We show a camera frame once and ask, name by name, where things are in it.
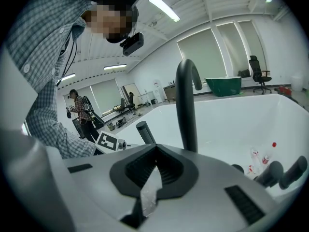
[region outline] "black office chair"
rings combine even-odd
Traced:
[[[250,56],[250,60],[249,60],[250,66],[253,70],[253,80],[256,81],[257,83],[259,83],[261,86],[257,87],[253,90],[253,93],[255,93],[255,91],[257,89],[261,89],[262,90],[262,94],[264,95],[264,90],[269,90],[271,93],[271,90],[267,87],[265,87],[265,82],[269,82],[271,80],[270,76],[267,76],[267,73],[270,71],[265,71],[266,72],[266,76],[262,76],[262,71],[260,68],[260,63],[259,60],[257,60],[256,56]]]
[[[117,109],[114,109],[114,111],[120,112],[120,114],[122,115],[122,112],[126,109],[126,104],[125,104],[124,98],[121,98],[120,101],[121,101],[120,107]]]

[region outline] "black knob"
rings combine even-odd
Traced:
[[[294,181],[298,180],[306,171],[308,166],[304,156],[300,156],[297,161],[284,173],[279,181],[279,186],[282,190],[287,189]]]
[[[233,166],[234,168],[238,169],[239,171],[241,171],[243,174],[245,173],[244,169],[243,169],[241,166],[239,166],[239,165],[237,165],[237,164],[233,164],[232,166]]]
[[[136,129],[139,131],[141,138],[145,144],[155,144],[155,139],[146,123],[146,121],[141,121],[136,125]]]
[[[283,167],[280,162],[273,161],[269,166],[254,180],[265,188],[277,184],[283,175]]]

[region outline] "black handle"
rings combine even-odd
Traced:
[[[280,162],[273,161],[269,166],[254,180],[265,188],[277,184],[283,175],[283,167]]]
[[[184,59],[176,72],[176,109],[183,148],[197,152],[197,127],[195,121],[192,81],[196,90],[202,82],[193,61]]]
[[[279,186],[282,190],[287,189],[294,181],[298,180],[306,171],[308,166],[304,156],[300,156],[297,161],[284,173],[279,181]]]
[[[136,129],[139,131],[141,138],[145,144],[155,144],[155,139],[147,125],[146,121],[141,121],[136,125]]]

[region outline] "black camera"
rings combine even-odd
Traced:
[[[144,45],[144,35],[137,33],[132,37],[127,37],[125,41],[120,43],[120,47],[123,48],[123,54],[129,56],[131,53],[140,49]]]

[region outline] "trash bin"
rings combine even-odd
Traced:
[[[108,129],[110,129],[110,131],[113,131],[113,130],[115,129],[115,127],[114,127],[114,125],[112,124],[112,122],[109,123],[109,124],[107,125],[107,127],[108,127]]]
[[[291,78],[291,86],[293,91],[302,91],[303,90],[303,77],[301,76],[292,76]]]

